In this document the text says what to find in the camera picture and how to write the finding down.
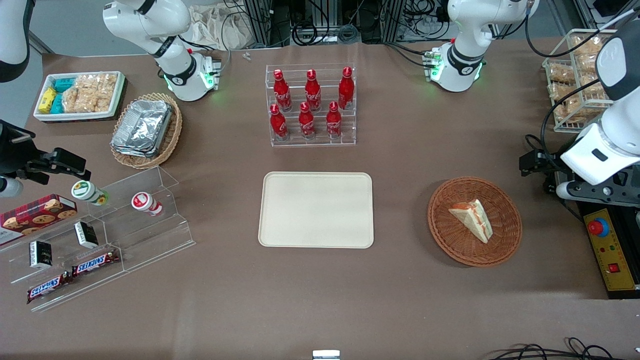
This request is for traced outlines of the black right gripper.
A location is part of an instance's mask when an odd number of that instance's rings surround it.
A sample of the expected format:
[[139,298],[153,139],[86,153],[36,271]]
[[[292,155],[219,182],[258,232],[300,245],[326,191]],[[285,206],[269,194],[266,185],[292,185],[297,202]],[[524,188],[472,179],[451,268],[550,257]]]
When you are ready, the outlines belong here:
[[35,133],[4,120],[0,121],[0,127],[1,174],[13,174],[25,168],[25,180],[35,183],[49,183],[50,174],[66,174],[87,182],[91,179],[90,170],[74,170],[85,169],[86,159],[61,147],[46,155],[51,165],[29,164],[39,159],[39,150],[34,143]]

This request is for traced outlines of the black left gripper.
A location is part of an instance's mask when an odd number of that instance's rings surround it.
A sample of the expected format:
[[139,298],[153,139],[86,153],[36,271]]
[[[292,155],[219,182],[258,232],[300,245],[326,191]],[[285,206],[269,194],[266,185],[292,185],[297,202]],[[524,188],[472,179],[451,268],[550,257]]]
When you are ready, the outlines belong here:
[[519,157],[519,172],[521,177],[527,177],[535,173],[567,173],[567,166],[561,159],[562,150],[551,152],[542,149],[533,149]]

